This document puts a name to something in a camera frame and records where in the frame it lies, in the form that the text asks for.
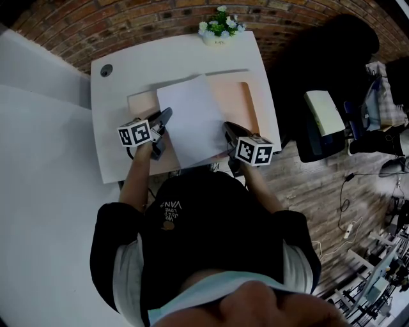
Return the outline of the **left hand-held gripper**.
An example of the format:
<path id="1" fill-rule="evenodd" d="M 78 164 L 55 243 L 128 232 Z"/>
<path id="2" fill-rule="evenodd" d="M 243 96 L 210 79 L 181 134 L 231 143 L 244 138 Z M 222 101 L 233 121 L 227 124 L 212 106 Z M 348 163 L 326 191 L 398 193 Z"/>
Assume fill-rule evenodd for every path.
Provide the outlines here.
<path id="1" fill-rule="evenodd" d="M 166 125 L 173 115 L 172 108 L 158 111 L 146 119 L 134 120 L 117 128 L 121 145 L 126 148 L 127 155 L 134 159 L 131 148 L 137 148 L 147 142 L 152 142 L 151 159 L 159 161 L 166 146 L 162 138 L 166 132 Z"/>

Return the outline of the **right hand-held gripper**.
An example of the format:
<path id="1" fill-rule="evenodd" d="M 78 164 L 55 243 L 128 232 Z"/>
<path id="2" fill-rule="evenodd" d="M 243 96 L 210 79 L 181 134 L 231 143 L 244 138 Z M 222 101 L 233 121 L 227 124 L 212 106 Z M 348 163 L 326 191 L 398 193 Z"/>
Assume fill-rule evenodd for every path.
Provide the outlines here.
<path id="1" fill-rule="evenodd" d="M 241 164 L 251 167 L 270 164 L 274 148 L 272 142 L 230 121 L 224 122 L 222 128 L 228 143 L 228 165 L 233 176 L 243 176 Z"/>

